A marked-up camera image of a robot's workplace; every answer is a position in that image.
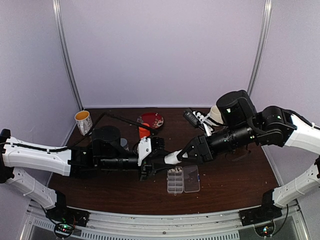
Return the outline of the white pill bottle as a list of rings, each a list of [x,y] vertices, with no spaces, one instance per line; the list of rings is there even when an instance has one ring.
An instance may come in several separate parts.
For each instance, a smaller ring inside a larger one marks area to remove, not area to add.
[[[181,152],[182,150],[177,150],[174,152],[171,152],[170,154],[167,154],[164,157],[164,163],[167,165],[177,165],[180,164],[182,161],[178,160],[178,154]]]

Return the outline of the clear plastic pill organizer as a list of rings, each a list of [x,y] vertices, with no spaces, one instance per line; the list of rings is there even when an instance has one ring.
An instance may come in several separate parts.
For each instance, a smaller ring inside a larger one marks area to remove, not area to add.
[[[182,172],[174,174],[167,171],[168,194],[176,196],[182,193],[196,193],[200,191],[200,175],[197,165],[176,166],[175,168],[181,168]]]

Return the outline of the orange pill bottle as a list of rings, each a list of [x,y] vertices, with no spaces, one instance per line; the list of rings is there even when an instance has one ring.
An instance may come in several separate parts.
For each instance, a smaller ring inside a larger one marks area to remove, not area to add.
[[[143,127],[139,127],[139,138],[143,139],[143,138],[148,138],[151,135],[150,130],[143,128]]]

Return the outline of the grey lid pill bottle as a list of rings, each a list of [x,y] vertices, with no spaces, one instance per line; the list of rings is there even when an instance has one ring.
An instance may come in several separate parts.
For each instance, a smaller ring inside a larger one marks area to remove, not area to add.
[[[121,138],[121,139],[120,139],[120,145],[121,145],[126,151],[129,150],[129,144],[128,144],[127,139]]]

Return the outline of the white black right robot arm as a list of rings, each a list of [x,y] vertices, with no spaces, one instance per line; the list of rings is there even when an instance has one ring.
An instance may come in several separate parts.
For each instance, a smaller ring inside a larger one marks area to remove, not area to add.
[[[295,111],[278,106],[268,106],[257,112],[245,90],[224,94],[216,106],[224,124],[215,124],[223,128],[210,136],[193,138],[177,154],[173,164],[188,160],[209,162],[217,155],[253,142],[261,146],[294,147],[318,154],[319,157],[303,174],[263,194],[262,204],[256,210],[261,221],[268,220],[276,209],[284,208],[292,200],[320,186],[320,127]]]

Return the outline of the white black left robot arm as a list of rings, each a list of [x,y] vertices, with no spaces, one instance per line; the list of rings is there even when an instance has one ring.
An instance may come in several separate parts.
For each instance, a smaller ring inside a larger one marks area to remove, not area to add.
[[[89,178],[99,170],[137,170],[143,180],[179,163],[178,152],[165,150],[164,139],[143,137],[136,151],[121,146],[121,132],[107,125],[91,132],[88,146],[53,147],[23,142],[9,129],[0,133],[0,181],[15,186],[61,222],[72,218],[63,193],[47,188],[23,168],[43,170],[65,177]]]

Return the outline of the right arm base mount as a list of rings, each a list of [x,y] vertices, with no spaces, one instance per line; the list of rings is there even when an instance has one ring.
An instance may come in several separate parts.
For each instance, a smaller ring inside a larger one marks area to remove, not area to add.
[[[276,233],[274,219],[281,216],[282,209],[270,203],[239,211],[242,226],[253,225],[255,233],[264,239],[271,238]]]

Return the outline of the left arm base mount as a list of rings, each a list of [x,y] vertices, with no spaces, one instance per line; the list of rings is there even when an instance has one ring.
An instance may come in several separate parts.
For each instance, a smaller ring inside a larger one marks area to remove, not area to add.
[[[41,206],[45,216],[53,223],[53,233],[58,239],[69,238],[76,227],[86,227],[90,213],[86,210],[70,208],[65,203],[55,203],[53,208]]]

